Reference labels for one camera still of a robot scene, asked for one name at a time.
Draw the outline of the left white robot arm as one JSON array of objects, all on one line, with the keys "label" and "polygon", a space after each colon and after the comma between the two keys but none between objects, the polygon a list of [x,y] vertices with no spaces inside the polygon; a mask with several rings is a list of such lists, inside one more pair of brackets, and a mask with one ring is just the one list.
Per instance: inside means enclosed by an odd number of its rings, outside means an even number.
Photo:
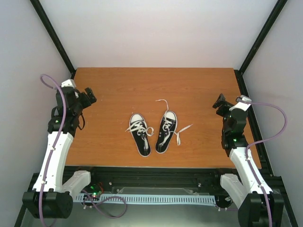
[{"label": "left white robot arm", "polygon": [[74,199],[82,189],[94,190],[98,178],[85,170],[76,171],[63,181],[68,151],[76,130],[82,130],[83,109],[96,102],[92,89],[80,92],[73,86],[61,86],[56,92],[57,105],[48,122],[48,142],[39,176],[32,189],[23,194],[22,202],[34,218],[68,218]]}]

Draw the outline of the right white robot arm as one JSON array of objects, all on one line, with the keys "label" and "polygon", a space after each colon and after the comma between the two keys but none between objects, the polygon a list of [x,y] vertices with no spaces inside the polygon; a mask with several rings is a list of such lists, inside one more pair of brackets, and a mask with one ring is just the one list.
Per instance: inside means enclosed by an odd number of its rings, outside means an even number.
[{"label": "right white robot arm", "polygon": [[266,183],[257,168],[244,136],[248,109],[254,103],[244,95],[233,105],[223,94],[213,104],[216,114],[223,118],[222,148],[234,163],[237,175],[223,174],[220,185],[238,209],[242,227],[279,227],[284,209],[283,197]]}]

